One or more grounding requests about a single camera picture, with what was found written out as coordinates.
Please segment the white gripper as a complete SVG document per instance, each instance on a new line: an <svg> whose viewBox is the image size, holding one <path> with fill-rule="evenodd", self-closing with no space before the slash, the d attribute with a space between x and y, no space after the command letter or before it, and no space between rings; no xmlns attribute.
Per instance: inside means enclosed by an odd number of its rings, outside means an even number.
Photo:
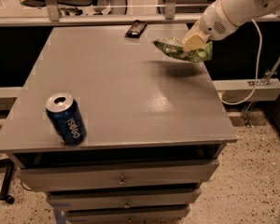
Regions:
<svg viewBox="0 0 280 224"><path fill-rule="evenodd" d="M216 0L204 11L200 21L196 21L182 39L183 50L189 52L201 49L206 45L208 38L222 40L237 29L238 27L225 14L222 0Z"/></svg>

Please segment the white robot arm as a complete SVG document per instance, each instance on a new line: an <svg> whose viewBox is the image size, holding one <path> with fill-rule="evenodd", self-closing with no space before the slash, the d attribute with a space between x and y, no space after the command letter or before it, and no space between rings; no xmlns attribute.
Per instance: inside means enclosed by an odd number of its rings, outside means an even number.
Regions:
<svg viewBox="0 0 280 224"><path fill-rule="evenodd" d="M216 0L207 7L182 39L184 51L222 40L252 19L280 9L280 0Z"/></svg>

